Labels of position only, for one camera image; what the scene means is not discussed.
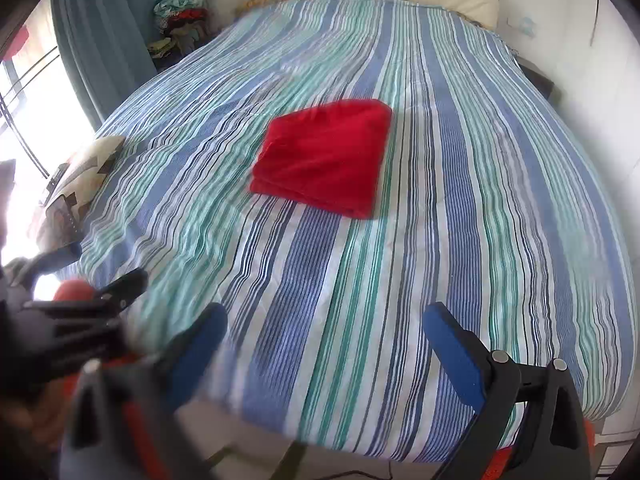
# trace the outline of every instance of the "silver bolt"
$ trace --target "silver bolt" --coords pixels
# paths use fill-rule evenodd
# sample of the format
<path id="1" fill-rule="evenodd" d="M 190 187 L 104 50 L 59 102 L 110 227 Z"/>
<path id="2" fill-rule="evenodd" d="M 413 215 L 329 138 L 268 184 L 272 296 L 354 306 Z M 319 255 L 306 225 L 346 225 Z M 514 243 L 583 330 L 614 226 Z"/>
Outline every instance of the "silver bolt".
<path id="1" fill-rule="evenodd" d="M 94 372 L 97 372 L 100 369 L 100 359 L 89 359 L 87 362 L 84 363 L 84 366 L 82 366 L 82 371 L 85 374 L 93 374 Z"/>
<path id="2" fill-rule="evenodd" d="M 554 368 L 556 370 L 560 370 L 561 372 L 563 372 L 566 370 L 566 363 L 564 362 L 563 359 L 558 357 L 554 359 Z"/>
<path id="3" fill-rule="evenodd" d="M 505 363 L 509 360 L 509 354 L 504 350 L 494 350 L 491 352 L 491 357 L 497 363 Z"/>

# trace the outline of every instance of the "bed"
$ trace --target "bed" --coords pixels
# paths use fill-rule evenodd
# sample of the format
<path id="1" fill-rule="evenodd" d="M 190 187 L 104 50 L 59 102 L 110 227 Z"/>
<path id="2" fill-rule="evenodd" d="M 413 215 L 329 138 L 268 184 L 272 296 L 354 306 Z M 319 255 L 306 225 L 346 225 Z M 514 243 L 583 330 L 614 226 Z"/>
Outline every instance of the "bed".
<path id="1" fill-rule="evenodd" d="M 270 119 L 349 97 L 393 110 L 372 219 L 248 192 Z M 408 0 L 265 3 L 136 91 L 98 133 L 112 134 L 127 142 L 69 274 L 148 270 L 128 319 L 147 351 L 222 303 L 201 395 L 245 420 L 442 460 L 472 412 L 422 333 L 434 301 L 517 362 L 564 359 L 587 417 L 622 401 L 636 314 L 616 216 L 486 28 Z"/>

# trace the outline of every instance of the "curtain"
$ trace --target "curtain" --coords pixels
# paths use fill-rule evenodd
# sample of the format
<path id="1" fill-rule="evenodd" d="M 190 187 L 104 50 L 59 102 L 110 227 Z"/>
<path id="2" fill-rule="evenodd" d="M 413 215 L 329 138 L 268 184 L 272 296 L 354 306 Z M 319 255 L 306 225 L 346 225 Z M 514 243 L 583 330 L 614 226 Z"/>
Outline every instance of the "curtain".
<path id="1" fill-rule="evenodd" d="M 62 63 L 92 127 L 156 75 L 155 0 L 51 0 Z"/>

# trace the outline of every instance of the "mattress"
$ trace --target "mattress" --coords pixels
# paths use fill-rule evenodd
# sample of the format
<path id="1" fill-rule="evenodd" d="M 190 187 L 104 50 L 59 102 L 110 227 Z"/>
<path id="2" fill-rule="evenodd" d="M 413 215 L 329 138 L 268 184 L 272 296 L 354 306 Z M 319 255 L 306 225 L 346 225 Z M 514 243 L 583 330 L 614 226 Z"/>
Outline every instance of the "mattress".
<path id="1" fill-rule="evenodd" d="M 393 110 L 373 218 L 250 194 L 270 119 L 341 98 Z M 201 395 L 230 412 L 333 449 L 444 459 L 472 412 L 423 335 L 434 301 L 516 362 L 564 359 L 589 418 L 619 406 L 636 314 L 618 222 L 492 32 L 404 0 L 280 1 L 136 91 L 111 134 L 127 142 L 68 273 L 101 286 L 148 270 L 127 319 L 148 351 L 222 303 Z"/>

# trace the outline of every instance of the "red folded clothing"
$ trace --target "red folded clothing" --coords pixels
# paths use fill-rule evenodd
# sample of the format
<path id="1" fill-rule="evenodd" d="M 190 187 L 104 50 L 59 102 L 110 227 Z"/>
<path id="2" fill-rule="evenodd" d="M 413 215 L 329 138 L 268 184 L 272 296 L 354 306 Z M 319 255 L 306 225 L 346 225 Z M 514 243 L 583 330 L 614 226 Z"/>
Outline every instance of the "red folded clothing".
<path id="1" fill-rule="evenodd" d="M 391 108 L 348 99 L 271 121 L 249 189 L 352 218 L 376 203 Z"/>

